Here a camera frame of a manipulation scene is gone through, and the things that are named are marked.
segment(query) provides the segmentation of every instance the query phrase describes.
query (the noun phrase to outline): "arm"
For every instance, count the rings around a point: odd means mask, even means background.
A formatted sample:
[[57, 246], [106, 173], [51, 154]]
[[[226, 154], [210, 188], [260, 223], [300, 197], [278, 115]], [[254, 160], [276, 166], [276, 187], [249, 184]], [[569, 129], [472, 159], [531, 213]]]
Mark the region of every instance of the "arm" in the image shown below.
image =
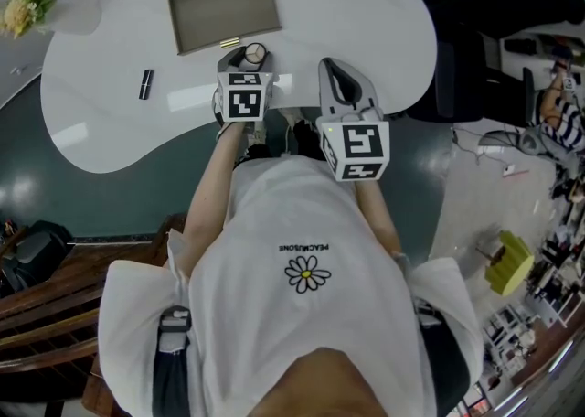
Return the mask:
[[176, 260], [186, 276], [191, 275], [203, 253], [223, 231], [231, 173], [245, 125], [234, 123], [221, 135], [191, 201], [183, 230], [186, 248]]
[[540, 115], [549, 126], [558, 130], [561, 124], [561, 112], [557, 108], [557, 99], [559, 97], [563, 98], [563, 77], [565, 73], [561, 68], [556, 68], [556, 70], [557, 77], [555, 77], [542, 97]]
[[393, 253], [402, 253], [399, 235], [388, 213], [378, 182], [357, 181], [356, 196], [357, 205], [366, 218], [367, 224], [386, 252], [390, 256]]

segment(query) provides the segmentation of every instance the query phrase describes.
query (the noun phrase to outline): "yellow flower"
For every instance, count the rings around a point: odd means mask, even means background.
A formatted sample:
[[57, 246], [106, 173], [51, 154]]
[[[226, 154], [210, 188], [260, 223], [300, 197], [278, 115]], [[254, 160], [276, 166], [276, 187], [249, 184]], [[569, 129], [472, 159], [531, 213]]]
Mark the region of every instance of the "yellow flower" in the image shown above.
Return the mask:
[[6, 22], [4, 21], [4, 12], [0, 11], [0, 35], [6, 33]]
[[15, 37], [19, 37], [27, 28], [30, 22], [30, 14], [27, 9], [26, 0], [12, 0], [8, 3], [4, 12], [4, 22], [6, 29], [14, 32]]

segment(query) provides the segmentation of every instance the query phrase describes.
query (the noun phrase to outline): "daisy print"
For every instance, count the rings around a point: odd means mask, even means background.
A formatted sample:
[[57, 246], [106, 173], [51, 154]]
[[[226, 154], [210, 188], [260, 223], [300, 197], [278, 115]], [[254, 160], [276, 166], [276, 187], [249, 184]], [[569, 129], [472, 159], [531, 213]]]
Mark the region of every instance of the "daisy print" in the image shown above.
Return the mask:
[[289, 267], [284, 272], [289, 276], [289, 284], [296, 285], [296, 291], [304, 294], [307, 290], [317, 290], [325, 284], [325, 279], [331, 277], [331, 273], [324, 269], [317, 269], [317, 258], [310, 256], [305, 259], [303, 256], [297, 256], [294, 260], [289, 260]]

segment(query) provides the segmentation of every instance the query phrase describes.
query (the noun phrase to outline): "sneaker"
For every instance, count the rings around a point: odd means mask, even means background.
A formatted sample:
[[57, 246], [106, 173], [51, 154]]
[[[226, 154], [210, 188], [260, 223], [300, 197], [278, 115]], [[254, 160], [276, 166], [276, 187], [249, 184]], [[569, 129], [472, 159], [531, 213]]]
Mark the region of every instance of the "sneaker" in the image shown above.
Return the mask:
[[305, 121], [300, 108], [279, 108], [278, 111], [284, 116], [284, 119], [291, 129], [293, 129], [297, 123]]
[[266, 126], [264, 121], [255, 121], [248, 132], [248, 147], [253, 145], [266, 144]]

